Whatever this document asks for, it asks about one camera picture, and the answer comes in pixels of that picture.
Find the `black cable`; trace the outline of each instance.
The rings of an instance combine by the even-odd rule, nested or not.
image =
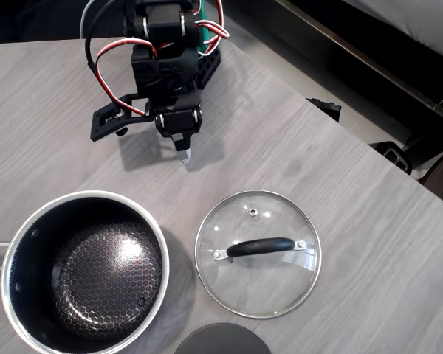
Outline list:
[[[87,65],[92,70],[92,72],[95,74],[95,63],[92,59],[92,54],[90,52],[90,41],[92,40],[92,34],[95,31],[95,27],[97,26],[98,22],[101,20],[103,14],[118,0],[108,0],[105,5],[98,11],[97,15],[95,15],[92,23],[90,24],[89,31],[87,31],[86,35],[86,43],[85,43],[85,51],[86,51],[86,57],[87,57]]]

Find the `saucepan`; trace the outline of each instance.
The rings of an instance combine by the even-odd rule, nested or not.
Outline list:
[[[50,201],[0,246],[8,246],[5,312],[40,353],[122,350],[149,326],[168,285],[168,249],[157,222],[111,192]]]

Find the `hexagon pattern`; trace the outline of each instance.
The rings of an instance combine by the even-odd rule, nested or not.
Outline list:
[[[144,223],[87,226],[59,250],[49,278],[64,328],[87,339],[118,339],[136,329],[156,301],[161,250]]]

